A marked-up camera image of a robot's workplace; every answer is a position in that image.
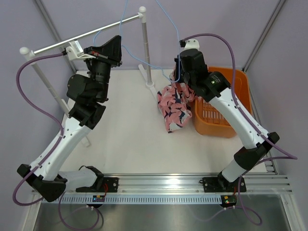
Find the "pink patterned shorts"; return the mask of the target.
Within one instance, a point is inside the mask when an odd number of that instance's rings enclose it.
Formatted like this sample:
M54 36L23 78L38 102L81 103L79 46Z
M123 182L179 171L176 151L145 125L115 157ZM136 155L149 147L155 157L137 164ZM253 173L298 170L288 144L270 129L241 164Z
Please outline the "pink patterned shorts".
M192 118L190 104L195 98L194 91L182 82L173 82L157 92L158 109L168 133L187 125Z

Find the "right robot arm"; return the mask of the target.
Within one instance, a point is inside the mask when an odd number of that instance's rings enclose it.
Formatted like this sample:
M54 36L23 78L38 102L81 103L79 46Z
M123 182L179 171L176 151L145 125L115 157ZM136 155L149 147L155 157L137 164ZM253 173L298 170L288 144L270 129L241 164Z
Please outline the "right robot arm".
M220 192L230 192L240 187L239 177L250 171L279 140L277 133L269 133L251 116L237 100L230 82L218 71L210 72L201 51L183 50L176 58L176 74L227 120L240 138L243 147L233 160L209 182L209 187Z

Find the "light blue wire hanger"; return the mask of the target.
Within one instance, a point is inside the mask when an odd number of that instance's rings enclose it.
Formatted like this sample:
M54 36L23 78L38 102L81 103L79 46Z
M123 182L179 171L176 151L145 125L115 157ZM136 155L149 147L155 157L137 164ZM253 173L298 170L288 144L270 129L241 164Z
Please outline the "light blue wire hanger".
M161 5L161 3L156 0L155 1L157 3L157 5L159 6L159 8L163 11L163 13L165 14L165 16L168 18L168 20L171 22L171 24L173 25L173 27L175 28L175 31L176 31L176 34L177 34L177 40L180 41L180 36L179 36L179 31L178 31L178 28L176 27L175 23L173 22L173 20L171 19L171 17L169 16L169 14L166 12L166 10L164 9L164 7ZM124 6L124 10L123 10L123 13L122 13L122 16L121 16L121 19L119 21L119 33L120 35L122 36L123 33L122 33L122 25L124 23L124 16L125 16L125 13L126 13L126 9L127 9L127 6L128 6L128 0L125 1L125 6ZM177 75L177 77L174 77L174 80L172 80L171 78L169 78L168 76L165 75L164 73L164 70L162 67L160 66L154 66L152 64L150 64L150 61L144 61L144 60L141 60L139 58L137 58L136 56L134 56L130 50L125 46L125 45L121 45L121 48L124 48L126 50L126 52L130 55L130 57L132 57L133 59L137 60L137 61L140 61L142 64L145 64L147 67L150 68L149 71L147 71L147 74L151 71L151 68L154 68L154 69L159 69L161 70L162 72L162 75L164 78L166 78L170 83L177 83L180 81L180 61L179 61L179 57L180 57L180 45L178 45L178 60L176 61L176 64L178 65L178 67L176 67L176 70L178 70L179 74Z

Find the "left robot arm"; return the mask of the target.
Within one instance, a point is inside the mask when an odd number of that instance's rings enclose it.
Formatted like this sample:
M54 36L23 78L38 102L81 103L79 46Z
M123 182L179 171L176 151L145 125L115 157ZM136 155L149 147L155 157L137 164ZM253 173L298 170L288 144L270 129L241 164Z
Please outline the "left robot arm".
M42 199L53 202L67 191L98 192L105 188L104 174L88 166L77 171L61 171L61 167L79 144L99 123L108 100L110 73L122 64L121 36L116 35L101 46L80 48L72 42L58 57L81 59L88 75L75 74L67 83L67 97L74 101L59 132L44 152L30 164L22 164L17 173Z

